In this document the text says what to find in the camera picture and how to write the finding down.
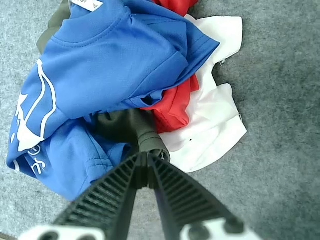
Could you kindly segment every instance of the pile of clothes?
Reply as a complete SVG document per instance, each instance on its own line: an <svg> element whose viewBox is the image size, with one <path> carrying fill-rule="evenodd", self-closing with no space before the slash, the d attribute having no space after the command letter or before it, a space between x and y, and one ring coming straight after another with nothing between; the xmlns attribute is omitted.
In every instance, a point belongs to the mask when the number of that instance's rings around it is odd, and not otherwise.
<svg viewBox="0 0 320 240"><path fill-rule="evenodd" d="M241 17L194 19L197 0L63 0L13 117L7 165L72 201L121 161L153 153L186 173L246 133L215 64Z"/></svg>

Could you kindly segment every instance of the white logo on blue shirt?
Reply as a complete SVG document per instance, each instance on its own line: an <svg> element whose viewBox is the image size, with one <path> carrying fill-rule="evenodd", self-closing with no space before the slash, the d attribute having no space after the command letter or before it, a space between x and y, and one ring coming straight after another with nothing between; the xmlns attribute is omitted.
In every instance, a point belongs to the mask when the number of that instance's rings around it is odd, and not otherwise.
<svg viewBox="0 0 320 240"><path fill-rule="evenodd" d="M56 91L54 88L54 85L49 80L49 78L44 73L44 70L42 68L43 62L39 59L37 62L37 68L38 68L38 75L39 79L41 81L41 92L39 97L34 101L32 107L27 111L24 112L24 109L22 108L22 104L27 99L28 94L21 94L18 99L18 104L16 108L15 116L17 117L17 126L18 130L17 133L13 133L11 136L11 143L14 141L15 137L18 140L18 152L23 152L25 150L32 149L33 147L37 146L40 142L45 140L45 130L46 130L46 124L50 116L56 111L57 109L57 98L56 98ZM51 92L51 100L52 100L52 109L49 109L49 112L43 116L43 118L40 121L40 135L35 134L32 132L28 126L28 120L33 114L35 108L39 105L39 103L42 101L44 95L46 94L46 83L49 85Z"/></svg>

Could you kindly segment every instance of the blue t-shirt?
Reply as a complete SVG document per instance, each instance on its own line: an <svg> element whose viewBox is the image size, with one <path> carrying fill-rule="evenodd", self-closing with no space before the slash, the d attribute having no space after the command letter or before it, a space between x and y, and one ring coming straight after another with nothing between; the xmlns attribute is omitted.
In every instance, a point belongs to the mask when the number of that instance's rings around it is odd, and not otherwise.
<svg viewBox="0 0 320 240"><path fill-rule="evenodd" d="M128 147L97 140L80 119L158 103L219 45L150 1L101 2L94 12L71 6L22 86L11 125L8 166L68 199L101 177L96 161L106 173Z"/></svg>

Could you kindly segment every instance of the white shirt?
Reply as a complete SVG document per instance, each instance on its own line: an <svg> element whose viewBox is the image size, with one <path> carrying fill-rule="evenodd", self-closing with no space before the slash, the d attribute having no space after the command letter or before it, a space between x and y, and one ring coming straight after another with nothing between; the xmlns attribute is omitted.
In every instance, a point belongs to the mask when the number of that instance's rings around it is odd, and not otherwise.
<svg viewBox="0 0 320 240"><path fill-rule="evenodd" d="M192 92L186 109L190 122L184 128L160 134L171 164L191 173L222 158L246 134L232 98L229 84L217 87L212 76L216 63L236 54L242 44L241 17L213 16L195 20L186 15L204 34L220 46L196 73L200 90Z"/></svg>

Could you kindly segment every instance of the gray carpet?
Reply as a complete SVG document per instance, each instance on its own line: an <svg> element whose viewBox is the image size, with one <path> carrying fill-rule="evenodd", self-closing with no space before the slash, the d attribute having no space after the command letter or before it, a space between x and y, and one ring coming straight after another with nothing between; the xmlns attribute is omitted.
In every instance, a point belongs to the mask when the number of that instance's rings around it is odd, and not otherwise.
<svg viewBox="0 0 320 240"><path fill-rule="evenodd" d="M59 0L0 4L0 232L50 223L67 202L5 166L20 87ZM266 240L320 239L320 0L200 0L196 18L242 16L241 51L213 71L230 83L248 134L191 176ZM142 191L129 239L164 239L156 201Z"/></svg>

